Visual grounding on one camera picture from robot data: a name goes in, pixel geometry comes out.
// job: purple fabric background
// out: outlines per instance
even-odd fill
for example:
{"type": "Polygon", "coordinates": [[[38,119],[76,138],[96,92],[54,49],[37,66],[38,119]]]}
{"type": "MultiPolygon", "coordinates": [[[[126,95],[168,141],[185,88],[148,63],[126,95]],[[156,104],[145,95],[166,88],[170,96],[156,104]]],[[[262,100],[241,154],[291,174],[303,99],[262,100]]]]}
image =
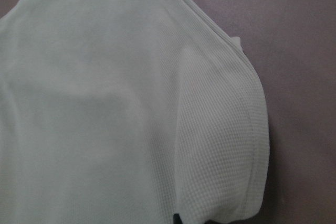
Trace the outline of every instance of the purple fabric background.
{"type": "Polygon", "coordinates": [[[336,223],[336,0],[193,1],[241,37],[267,101],[263,205],[235,223],[336,223]]]}

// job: waffle-knit fabric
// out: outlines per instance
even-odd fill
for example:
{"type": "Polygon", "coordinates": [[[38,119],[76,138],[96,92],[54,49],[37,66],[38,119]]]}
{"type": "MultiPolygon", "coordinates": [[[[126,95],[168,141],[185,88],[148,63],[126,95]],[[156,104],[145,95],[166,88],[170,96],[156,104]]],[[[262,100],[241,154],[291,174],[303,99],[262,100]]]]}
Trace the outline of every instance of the waffle-knit fabric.
{"type": "Polygon", "coordinates": [[[0,19],[0,223],[228,223],[261,206],[259,78],[192,0],[20,0],[0,19]]]}

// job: shirt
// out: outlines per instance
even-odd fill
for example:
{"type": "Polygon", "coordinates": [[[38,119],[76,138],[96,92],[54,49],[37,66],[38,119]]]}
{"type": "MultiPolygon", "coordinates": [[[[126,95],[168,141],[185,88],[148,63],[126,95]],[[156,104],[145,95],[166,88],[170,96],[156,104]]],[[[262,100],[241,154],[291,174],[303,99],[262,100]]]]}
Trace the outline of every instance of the shirt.
{"type": "Polygon", "coordinates": [[[262,85],[192,0],[20,0],[0,19],[0,223],[228,223],[261,206],[262,85]]]}

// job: t-shirt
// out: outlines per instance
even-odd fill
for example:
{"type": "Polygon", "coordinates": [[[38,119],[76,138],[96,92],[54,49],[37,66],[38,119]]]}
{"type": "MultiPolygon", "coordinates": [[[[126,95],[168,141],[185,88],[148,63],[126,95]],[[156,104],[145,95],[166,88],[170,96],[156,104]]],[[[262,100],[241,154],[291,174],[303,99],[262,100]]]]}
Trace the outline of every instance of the t-shirt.
{"type": "Polygon", "coordinates": [[[0,223],[255,215],[260,80],[192,0],[20,0],[0,19],[0,223]]]}

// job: black object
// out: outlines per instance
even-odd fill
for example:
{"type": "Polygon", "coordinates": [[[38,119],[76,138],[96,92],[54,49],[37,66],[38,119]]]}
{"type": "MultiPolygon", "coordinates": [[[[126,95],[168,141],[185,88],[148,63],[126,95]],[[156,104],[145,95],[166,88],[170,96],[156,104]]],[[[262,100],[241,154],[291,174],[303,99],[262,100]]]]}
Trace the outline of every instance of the black object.
{"type": "Polygon", "coordinates": [[[174,214],[173,221],[173,224],[183,224],[179,214],[174,214]]]}

